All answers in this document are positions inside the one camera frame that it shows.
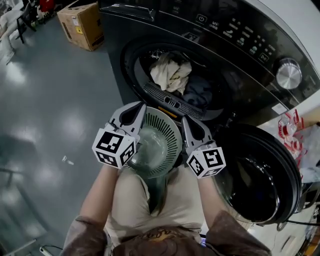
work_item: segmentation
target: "gray floor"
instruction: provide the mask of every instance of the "gray floor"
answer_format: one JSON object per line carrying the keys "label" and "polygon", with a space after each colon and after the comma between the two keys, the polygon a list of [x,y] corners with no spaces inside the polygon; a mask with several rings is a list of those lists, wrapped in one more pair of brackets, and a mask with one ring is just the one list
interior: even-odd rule
{"label": "gray floor", "polygon": [[[7,204],[1,209],[20,232],[33,223],[39,240],[21,255],[39,255],[39,245],[63,246],[101,167],[94,138],[122,100],[103,46],[89,52],[69,43],[58,18],[24,39],[14,42],[11,63],[0,62],[0,186],[7,193],[0,208]],[[8,225],[3,215],[0,225]]]}

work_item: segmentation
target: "washer dryer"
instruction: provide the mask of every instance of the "washer dryer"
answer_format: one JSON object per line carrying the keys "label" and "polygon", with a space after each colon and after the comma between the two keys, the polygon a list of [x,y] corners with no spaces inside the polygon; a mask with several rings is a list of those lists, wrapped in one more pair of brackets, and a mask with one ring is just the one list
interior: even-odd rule
{"label": "washer dryer", "polygon": [[[299,39],[259,1],[99,0],[99,10],[123,103],[143,100],[177,123],[186,114],[209,125],[233,115],[257,126],[320,87]],[[168,51],[190,60],[192,72],[211,77],[206,109],[153,82],[149,66]]]}
{"label": "washer dryer", "polygon": [[[315,65],[292,30],[257,0],[98,3],[105,46],[123,103],[145,101],[178,125],[184,115],[201,120],[212,130],[230,118],[243,123],[233,130],[227,128],[217,138],[227,158],[227,167],[216,176],[218,186],[247,220],[260,224],[286,221],[301,193],[297,165],[271,135],[245,124],[263,124],[318,91]],[[154,83],[150,66],[167,52],[183,56],[191,63],[190,75],[210,83],[212,101],[206,108],[191,105],[178,93],[162,91]]]}

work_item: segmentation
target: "wire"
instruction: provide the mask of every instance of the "wire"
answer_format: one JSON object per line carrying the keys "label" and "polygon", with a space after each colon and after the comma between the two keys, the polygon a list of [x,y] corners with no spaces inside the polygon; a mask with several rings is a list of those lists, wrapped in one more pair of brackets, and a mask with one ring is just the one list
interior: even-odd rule
{"label": "wire", "polygon": [[310,223],[310,222],[299,222],[299,221],[293,221],[293,220],[287,220],[286,222],[288,222],[288,223],[294,223],[294,224],[300,224],[300,225],[320,227],[320,222]]}
{"label": "wire", "polygon": [[274,241],[273,241],[273,247],[271,249],[271,251],[275,248],[276,246],[276,238],[277,238],[277,235],[279,235],[279,232],[274,236]]}
{"label": "wire", "polygon": [[55,245],[43,245],[42,247],[46,248],[46,247],[53,247],[53,248],[57,248],[60,249],[61,251],[63,250],[61,247],[55,246]]}

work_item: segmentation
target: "control knob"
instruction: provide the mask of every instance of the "control knob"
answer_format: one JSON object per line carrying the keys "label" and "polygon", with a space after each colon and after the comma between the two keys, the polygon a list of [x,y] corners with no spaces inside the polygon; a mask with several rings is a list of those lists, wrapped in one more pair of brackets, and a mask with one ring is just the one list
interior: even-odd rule
{"label": "control knob", "polygon": [[299,64],[292,58],[283,58],[276,65],[275,79],[285,89],[297,88],[302,80]]}

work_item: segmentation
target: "chair leg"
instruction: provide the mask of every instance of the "chair leg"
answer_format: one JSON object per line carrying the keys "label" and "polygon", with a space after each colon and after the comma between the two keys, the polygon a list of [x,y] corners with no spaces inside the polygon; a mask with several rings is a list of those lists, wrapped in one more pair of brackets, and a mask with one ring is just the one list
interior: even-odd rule
{"label": "chair leg", "polygon": [[24,38],[22,37],[22,32],[21,32],[21,26],[20,26],[20,23],[19,23],[19,18],[16,20],[16,24],[18,26],[18,32],[19,32],[19,37],[21,39],[21,42],[24,44],[25,41],[24,41]]}
{"label": "chair leg", "polygon": [[36,32],[36,29],[34,27],[31,26],[31,24],[25,20],[24,17],[20,17],[22,19],[22,21],[24,22],[24,24],[26,24],[32,31]]}

